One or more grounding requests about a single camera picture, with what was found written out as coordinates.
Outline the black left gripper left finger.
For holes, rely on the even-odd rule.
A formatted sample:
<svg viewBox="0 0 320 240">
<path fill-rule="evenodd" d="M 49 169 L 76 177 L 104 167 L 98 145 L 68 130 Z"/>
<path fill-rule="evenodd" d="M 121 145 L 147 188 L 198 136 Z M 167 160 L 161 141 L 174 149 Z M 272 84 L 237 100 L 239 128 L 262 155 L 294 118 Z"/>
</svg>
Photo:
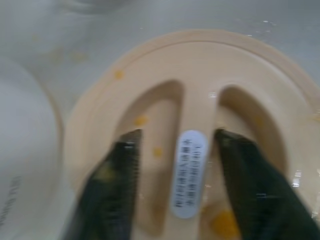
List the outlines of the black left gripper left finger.
<svg viewBox="0 0 320 240">
<path fill-rule="evenodd" d="M 131 240 L 143 131 L 122 134 L 87 178 L 65 240 Z"/>
</svg>

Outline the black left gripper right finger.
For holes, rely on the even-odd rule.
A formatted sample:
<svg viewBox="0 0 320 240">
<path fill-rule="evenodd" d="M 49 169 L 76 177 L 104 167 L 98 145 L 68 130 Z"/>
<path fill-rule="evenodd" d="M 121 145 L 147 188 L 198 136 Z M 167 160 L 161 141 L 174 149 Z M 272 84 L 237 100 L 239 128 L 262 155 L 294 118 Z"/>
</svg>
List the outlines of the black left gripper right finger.
<svg viewBox="0 0 320 240">
<path fill-rule="evenodd" d="M 214 140 L 242 240 L 320 240 L 320 228 L 254 141 L 223 128 Z"/>
</svg>

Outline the peach blender jar lid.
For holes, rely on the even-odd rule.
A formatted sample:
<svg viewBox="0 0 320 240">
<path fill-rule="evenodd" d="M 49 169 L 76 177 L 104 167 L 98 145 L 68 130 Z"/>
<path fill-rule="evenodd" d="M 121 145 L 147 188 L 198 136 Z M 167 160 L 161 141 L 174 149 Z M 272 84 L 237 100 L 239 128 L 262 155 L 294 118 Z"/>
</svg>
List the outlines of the peach blender jar lid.
<svg viewBox="0 0 320 240">
<path fill-rule="evenodd" d="M 130 240 L 221 240 L 210 222 L 234 211 L 218 129 L 255 142 L 320 228 L 320 86 L 273 47 L 199 29 L 157 37 L 120 58 L 67 123 L 64 164 L 77 202 L 113 142 L 136 129 L 142 140 Z M 177 140 L 188 130 L 206 136 L 208 153 L 198 212 L 182 219 L 170 198 Z"/>
</svg>

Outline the cream blender base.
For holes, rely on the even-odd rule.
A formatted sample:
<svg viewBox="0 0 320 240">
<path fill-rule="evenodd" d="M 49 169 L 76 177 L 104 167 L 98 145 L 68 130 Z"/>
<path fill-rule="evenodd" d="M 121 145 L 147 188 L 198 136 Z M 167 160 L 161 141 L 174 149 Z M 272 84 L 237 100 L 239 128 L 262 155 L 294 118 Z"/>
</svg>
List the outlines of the cream blender base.
<svg viewBox="0 0 320 240">
<path fill-rule="evenodd" d="M 41 219 L 60 175 L 61 129 L 43 88 L 0 57 L 0 240 Z"/>
</svg>

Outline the orange pulp piece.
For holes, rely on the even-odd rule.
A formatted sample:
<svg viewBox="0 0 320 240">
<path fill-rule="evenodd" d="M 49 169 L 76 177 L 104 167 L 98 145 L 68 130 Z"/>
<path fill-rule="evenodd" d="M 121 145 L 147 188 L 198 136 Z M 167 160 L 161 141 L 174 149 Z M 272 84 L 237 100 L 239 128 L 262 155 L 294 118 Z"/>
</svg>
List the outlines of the orange pulp piece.
<svg viewBox="0 0 320 240">
<path fill-rule="evenodd" d="M 210 230 L 221 240 L 239 240 L 240 230 L 231 210 L 220 211 L 209 224 Z"/>
</svg>

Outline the white lid sticker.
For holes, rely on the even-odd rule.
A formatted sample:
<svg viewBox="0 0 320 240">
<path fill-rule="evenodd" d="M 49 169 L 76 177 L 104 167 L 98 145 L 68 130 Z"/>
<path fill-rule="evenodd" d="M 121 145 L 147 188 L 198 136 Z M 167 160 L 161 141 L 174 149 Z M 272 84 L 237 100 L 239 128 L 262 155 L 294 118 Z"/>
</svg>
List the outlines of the white lid sticker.
<svg viewBox="0 0 320 240">
<path fill-rule="evenodd" d="M 177 139 L 169 206 L 178 218 L 189 219 L 199 211 L 207 155 L 202 132 L 187 130 Z"/>
</svg>

